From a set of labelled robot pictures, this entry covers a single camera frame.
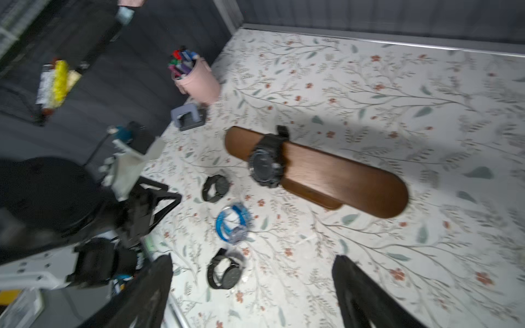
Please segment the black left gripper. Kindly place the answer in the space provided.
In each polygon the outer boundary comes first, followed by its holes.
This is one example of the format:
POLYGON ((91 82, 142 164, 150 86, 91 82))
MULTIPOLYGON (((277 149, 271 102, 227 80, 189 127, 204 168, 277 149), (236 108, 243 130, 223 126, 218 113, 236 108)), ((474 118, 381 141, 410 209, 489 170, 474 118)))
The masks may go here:
POLYGON ((114 230, 120 242, 126 248, 140 244, 181 200, 182 195, 168 191, 166 184, 139 177, 129 198, 118 205, 114 230))

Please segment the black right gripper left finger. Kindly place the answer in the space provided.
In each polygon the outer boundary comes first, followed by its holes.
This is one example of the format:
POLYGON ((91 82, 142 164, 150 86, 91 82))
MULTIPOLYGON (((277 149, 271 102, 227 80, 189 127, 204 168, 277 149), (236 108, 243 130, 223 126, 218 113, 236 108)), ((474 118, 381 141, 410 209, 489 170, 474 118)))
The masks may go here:
MULTIPOLYGON (((133 273, 138 263, 134 253, 80 256, 75 277, 80 282, 100 282, 121 273, 133 273)), ((160 256, 143 267, 124 290, 81 327, 160 327, 173 275, 172 258, 160 256)))

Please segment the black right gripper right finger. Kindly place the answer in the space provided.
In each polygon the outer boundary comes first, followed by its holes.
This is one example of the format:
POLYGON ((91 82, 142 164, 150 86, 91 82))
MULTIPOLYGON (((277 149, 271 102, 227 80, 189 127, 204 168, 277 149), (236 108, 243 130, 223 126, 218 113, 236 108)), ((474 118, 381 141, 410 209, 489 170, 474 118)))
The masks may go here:
POLYGON ((332 278, 346 327, 410 328, 424 325, 347 256, 337 255, 332 278))

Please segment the black rugged watch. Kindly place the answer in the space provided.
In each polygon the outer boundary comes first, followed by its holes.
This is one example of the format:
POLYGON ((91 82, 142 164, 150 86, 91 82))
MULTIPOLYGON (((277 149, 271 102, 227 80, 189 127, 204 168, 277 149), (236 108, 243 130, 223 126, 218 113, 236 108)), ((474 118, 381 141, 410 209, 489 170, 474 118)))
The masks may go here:
POLYGON ((286 126, 278 125, 276 134, 266 134, 250 153, 248 168, 250 176, 262 187, 276 188, 284 176, 286 167, 283 144, 290 135, 286 126))

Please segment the brown wooden watch stand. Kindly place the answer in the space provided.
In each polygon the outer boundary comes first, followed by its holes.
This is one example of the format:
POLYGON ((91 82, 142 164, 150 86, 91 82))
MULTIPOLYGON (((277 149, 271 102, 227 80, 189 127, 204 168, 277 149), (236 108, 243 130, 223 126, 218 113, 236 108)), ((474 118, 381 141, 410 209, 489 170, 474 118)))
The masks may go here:
MULTIPOLYGON (((248 164, 266 134, 231 127, 225 137, 229 154, 248 164)), ((395 174, 297 143, 283 144, 286 167, 279 187, 325 209, 348 205, 388 219, 401 214, 409 200, 406 184, 395 174)))

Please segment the black slim watch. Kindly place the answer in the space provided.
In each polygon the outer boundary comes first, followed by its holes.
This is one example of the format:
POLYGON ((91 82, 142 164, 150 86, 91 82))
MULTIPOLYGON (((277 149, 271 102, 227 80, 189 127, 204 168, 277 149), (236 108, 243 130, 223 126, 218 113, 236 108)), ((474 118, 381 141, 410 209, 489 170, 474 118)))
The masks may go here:
POLYGON ((230 182, 225 176, 216 174, 209 176, 203 184, 201 196, 205 202, 217 203, 230 189, 230 182))

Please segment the blue transparent watch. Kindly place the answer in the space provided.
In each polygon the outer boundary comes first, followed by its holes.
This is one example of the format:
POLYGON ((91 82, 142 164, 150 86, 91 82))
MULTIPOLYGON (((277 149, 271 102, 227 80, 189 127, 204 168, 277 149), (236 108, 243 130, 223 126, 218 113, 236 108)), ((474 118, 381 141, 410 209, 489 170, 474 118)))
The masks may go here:
POLYGON ((249 210, 242 203, 233 202, 217 216, 215 231, 221 240, 236 245, 247 238, 251 222, 249 210))

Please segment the black round watch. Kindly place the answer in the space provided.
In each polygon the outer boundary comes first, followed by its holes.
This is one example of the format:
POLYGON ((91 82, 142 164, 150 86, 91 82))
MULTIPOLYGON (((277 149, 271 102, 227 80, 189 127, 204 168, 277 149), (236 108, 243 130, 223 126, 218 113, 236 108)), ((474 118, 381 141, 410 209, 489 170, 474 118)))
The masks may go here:
POLYGON ((240 281, 243 268, 241 263, 235 258, 228 255, 228 250, 221 248, 211 259, 206 271, 206 280, 213 290, 230 290, 240 281), (223 272, 217 272, 221 263, 228 263, 223 272))

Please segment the grey hole punch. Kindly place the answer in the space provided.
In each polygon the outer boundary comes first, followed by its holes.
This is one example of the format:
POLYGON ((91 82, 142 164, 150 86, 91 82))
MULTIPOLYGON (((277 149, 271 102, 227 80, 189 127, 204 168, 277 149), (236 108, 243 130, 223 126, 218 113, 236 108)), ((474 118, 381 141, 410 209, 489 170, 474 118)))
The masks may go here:
POLYGON ((205 125, 207 110, 206 107, 187 103, 173 109, 171 112, 172 122, 179 131, 187 131, 205 125))

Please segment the pink pen cup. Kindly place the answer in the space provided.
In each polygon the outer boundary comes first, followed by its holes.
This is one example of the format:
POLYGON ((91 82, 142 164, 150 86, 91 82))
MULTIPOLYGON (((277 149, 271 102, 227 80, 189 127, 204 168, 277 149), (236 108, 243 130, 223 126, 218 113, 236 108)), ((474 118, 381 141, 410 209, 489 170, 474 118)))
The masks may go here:
POLYGON ((172 53, 168 69, 181 94, 186 94, 208 106, 220 97, 220 83, 213 75, 207 61, 198 53, 182 46, 172 53))

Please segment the yellow highlighter marker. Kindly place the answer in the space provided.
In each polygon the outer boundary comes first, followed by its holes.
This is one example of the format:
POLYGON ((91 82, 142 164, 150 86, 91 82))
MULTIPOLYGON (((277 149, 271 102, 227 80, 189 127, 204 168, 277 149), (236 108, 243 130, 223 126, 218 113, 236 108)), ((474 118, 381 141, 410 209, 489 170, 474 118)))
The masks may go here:
POLYGON ((53 83, 51 87, 52 108, 60 107, 68 94, 69 65, 65 60, 57 60, 53 69, 53 83))

